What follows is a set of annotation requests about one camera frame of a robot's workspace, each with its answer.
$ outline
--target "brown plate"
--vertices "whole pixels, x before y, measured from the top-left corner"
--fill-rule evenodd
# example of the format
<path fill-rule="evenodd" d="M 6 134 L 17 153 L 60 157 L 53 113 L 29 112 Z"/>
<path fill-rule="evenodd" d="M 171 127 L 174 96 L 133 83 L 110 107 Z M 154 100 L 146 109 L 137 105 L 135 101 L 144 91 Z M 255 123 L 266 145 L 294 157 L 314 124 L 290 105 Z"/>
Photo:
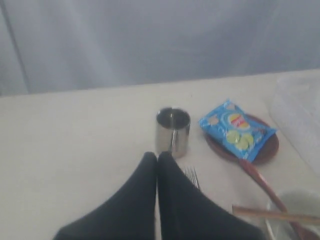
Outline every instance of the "brown plate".
<path fill-rule="evenodd" d="M 265 123 L 263 120 L 261 120 L 256 116 L 253 116 L 250 114 L 247 114 L 246 116 L 260 124 L 263 124 L 269 127 L 267 123 Z M 205 134 L 205 139 L 208 145 L 211 147 L 211 149 L 215 151 L 222 158 L 229 161 L 233 161 L 233 162 L 239 161 L 239 159 L 233 153 L 225 149 L 224 146 L 222 146 L 219 142 L 213 139 L 209 134 Z M 266 141 L 266 143 L 261 148 L 261 150 L 259 151 L 258 155 L 255 157 L 252 163 L 254 165 L 260 165 L 270 161 L 277 154 L 278 149 L 279 149 L 279 139 L 276 134 L 273 134 Z"/>

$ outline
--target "chip bag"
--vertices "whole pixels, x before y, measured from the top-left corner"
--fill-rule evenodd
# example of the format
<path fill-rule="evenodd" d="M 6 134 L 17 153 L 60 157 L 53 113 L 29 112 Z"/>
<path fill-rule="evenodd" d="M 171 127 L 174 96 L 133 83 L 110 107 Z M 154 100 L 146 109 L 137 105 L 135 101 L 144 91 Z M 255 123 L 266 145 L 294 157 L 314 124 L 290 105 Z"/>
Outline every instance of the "chip bag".
<path fill-rule="evenodd" d="M 277 131 L 250 119 L 230 100 L 209 112 L 198 123 L 227 150 L 249 162 L 253 162 L 266 141 Z"/>

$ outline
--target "tabletop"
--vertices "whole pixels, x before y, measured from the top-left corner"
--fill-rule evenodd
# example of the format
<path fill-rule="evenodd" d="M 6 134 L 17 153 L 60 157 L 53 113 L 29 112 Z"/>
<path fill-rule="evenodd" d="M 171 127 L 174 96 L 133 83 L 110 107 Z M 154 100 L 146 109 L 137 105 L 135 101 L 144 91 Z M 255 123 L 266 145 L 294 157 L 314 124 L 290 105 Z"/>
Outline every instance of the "tabletop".
<path fill-rule="evenodd" d="M 166 106 L 179 106 L 190 114 L 188 153 L 177 162 L 195 167 L 204 194 L 227 211 L 232 204 L 265 207 L 268 197 L 236 164 L 212 152 L 197 121 L 230 98 L 276 127 L 268 108 L 277 78 L 319 73 L 0 98 L 0 239 L 52 239 L 60 227 L 105 202 L 128 179 L 143 153 L 154 151 L 155 116 Z M 320 178 L 281 132 L 277 135 L 277 156 L 258 170 L 276 192 L 320 192 Z M 264 227 L 261 221 L 253 223 Z M 156 231 L 160 239 L 159 221 Z"/>

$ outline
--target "wooden chopstick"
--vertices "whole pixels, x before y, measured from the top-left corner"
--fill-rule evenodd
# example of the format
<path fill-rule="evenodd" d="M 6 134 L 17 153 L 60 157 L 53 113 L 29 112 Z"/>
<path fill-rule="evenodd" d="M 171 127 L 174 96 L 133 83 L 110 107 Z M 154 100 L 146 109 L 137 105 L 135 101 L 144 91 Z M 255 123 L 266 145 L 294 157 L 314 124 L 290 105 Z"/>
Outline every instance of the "wooden chopstick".
<path fill-rule="evenodd" d="M 300 222 L 309 225 L 320 225 L 320 216 L 291 214 L 287 212 L 269 211 L 232 205 L 232 213 L 238 216 L 277 219 L 288 222 Z"/>

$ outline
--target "metal cup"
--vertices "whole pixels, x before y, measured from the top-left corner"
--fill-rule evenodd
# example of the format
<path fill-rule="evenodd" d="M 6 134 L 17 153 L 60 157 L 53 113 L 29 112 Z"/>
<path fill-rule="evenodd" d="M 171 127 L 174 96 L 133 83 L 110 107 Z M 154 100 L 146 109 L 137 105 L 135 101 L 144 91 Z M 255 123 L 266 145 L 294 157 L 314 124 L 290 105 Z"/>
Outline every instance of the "metal cup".
<path fill-rule="evenodd" d="M 156 115 L 155 148 L 158 154 L 171 152 L 173 158 L 184 156 L 188 150 L 189 114 L 176 107 L 161 109 Z"/>

